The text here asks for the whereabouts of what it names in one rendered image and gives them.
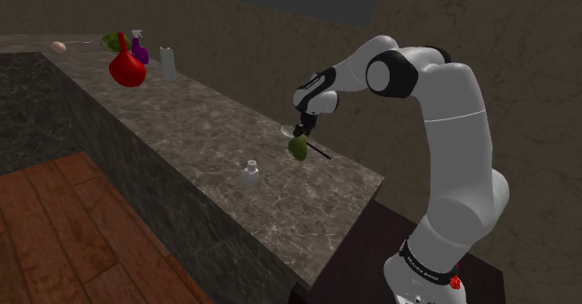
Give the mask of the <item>purple spray bottle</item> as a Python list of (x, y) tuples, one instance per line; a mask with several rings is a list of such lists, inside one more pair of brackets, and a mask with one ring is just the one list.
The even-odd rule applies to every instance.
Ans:
[(149, 63), (147, 49), (140, 44), (141, 30), (132, 30), (132, 56), (142, 64)]

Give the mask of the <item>green lettuce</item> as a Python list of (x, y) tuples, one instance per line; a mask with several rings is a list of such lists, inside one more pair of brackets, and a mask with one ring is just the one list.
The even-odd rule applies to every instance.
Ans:
[[(124, 35), (123, 38), (125, 40), (126, 49), (128, 51), (130, 51), (132, 49), (132, 43), (131, 43), (130, 39), (126, 35)], [(117, 33), (111, 33), (111, 34), (104, 35), (101, 39), (100, 44), (104, 50), (113, 51), (113, 52), (120, 51)]]

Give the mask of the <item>small white bottle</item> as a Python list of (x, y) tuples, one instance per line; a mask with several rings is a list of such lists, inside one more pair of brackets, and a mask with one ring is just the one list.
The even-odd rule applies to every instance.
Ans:
[(244, 182), (249, 186), (255, 185), (258, 181), (258, 172), (256, 161), (253, 159), (248, 160), (246, 168), (242, 171)]

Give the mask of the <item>green pear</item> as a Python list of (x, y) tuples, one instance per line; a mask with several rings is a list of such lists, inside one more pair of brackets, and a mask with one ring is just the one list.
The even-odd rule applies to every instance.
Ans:
[(305, 136), (292, 138), (287, 144), (287, 150), (294, 159), (305, 160), (308, 153), (307, 138)]

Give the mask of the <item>red round vase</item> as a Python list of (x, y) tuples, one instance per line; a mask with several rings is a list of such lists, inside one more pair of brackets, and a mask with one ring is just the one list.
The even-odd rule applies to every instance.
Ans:
[(119, 52), (116, 58), (109, 63), (109, 73), (123, 87), (138, 87), (146, 79), (146, 68), (127, 50), (124, 34), (117, 33), (117, 36)]

